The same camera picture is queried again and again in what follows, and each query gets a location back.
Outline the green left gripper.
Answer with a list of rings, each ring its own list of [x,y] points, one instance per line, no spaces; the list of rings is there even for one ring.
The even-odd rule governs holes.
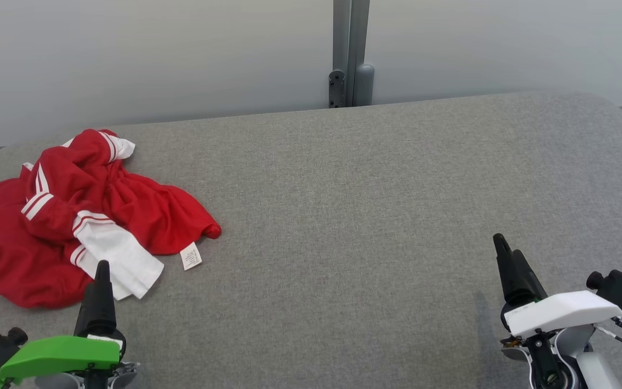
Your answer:
[[[0,388],[27,378],[73,372],[85,374],[86,388],[107,388],[111,372],[123,358],[125,342],[111,338],[116,330],[110,264],[101,260],[86,287],[75,337],[42,338],[24,345],[0,367]]]

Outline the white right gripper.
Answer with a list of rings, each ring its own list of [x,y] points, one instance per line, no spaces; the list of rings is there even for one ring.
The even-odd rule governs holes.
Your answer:
[[[513,337],[529,338],[537,335],[538,330],[549,333],[613,318],[622,324],[622,310],[591,291],[548,297],[521,250],[512,251],[501,233],[493,235],[493,243],[504,301],[518,307],[504,314]]]

